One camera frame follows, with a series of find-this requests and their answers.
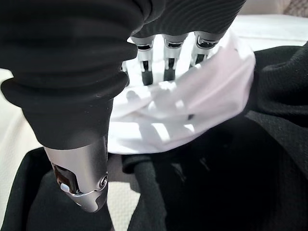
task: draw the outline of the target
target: robotic hand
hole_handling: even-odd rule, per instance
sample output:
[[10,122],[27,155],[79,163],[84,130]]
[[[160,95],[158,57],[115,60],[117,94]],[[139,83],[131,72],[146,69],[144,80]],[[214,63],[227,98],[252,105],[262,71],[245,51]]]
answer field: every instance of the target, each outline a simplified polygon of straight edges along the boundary
[[84,210],[106,202],[109,119],[113,98],[128,82],[122,62],[138,55],[143,83],[152,84],[153,39],[162,34],[164,80],[174,80],[187,33],[196,35],[193,66],[244,2],[0,0],[0,67],[14,76],[1,90],[22,108],[61,190]]

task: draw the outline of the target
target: white surface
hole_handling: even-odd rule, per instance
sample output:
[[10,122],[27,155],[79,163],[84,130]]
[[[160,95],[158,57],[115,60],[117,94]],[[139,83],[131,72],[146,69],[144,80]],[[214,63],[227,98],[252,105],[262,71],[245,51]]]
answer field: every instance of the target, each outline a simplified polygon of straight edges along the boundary
[[[285,15],[245,15],[235,20],[232,29],[248,42],[253,50],[279,45],[303,45],[308,40],[307,18]],[[9,71],[0,70],[0,82],[10,77]],[[23,118],[21,110],[6,102],[0,93],[0,226],[18,166],[24,155],[37,146],[39,144]],[[118,173],[118,177],[111,180],[109,185],[108,207],[115,231],[126,231],[135,208],[134,203],[138,201],[139,195],[131,190],[132,186],[128,182],[132,182],[132,179],[123,180],[119,158],[118,156],[115,161],[116,167],[113,171]],[[132,203],[122,206],[121,203],[128,201]]]

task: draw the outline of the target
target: white cloth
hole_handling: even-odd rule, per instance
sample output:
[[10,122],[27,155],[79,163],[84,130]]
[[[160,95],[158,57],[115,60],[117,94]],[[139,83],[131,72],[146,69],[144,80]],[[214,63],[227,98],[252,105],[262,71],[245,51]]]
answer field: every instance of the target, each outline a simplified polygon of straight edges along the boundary
[[108,135],[111,153],[165,152],[244,109],[255,67],[251,48],[227,32],[213,55],[188,71],[193,43],[190,34],[183,44],[175,81],[160,82],[164,72],[161,36],[154,41],[155,84],[143,86],[138,61],[128,61],[131,85],[114,100]]

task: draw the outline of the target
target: black garment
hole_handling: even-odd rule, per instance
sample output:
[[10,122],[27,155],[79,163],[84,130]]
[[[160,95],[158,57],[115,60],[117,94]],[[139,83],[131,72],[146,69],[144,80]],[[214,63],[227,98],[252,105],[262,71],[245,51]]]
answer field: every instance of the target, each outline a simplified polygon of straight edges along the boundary
[[[129,231],[308,230],[308,44],[256,52],[243,113],[161,154],[123,157],[141,197]],[[62,193],[43,149],[16,175],[1,231],[107,231]]]

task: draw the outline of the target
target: ribbed black fabric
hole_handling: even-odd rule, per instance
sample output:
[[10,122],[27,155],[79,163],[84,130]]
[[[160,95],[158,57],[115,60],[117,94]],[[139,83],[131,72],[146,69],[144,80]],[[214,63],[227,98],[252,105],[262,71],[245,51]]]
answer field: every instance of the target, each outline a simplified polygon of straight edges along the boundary
[[[141,197],[129,231],[308,230],[308,45],[256,52],[245,111],[161,154],[124,156]],[[1,231],[110,230],[62,193],[42,149],[24,158]]]

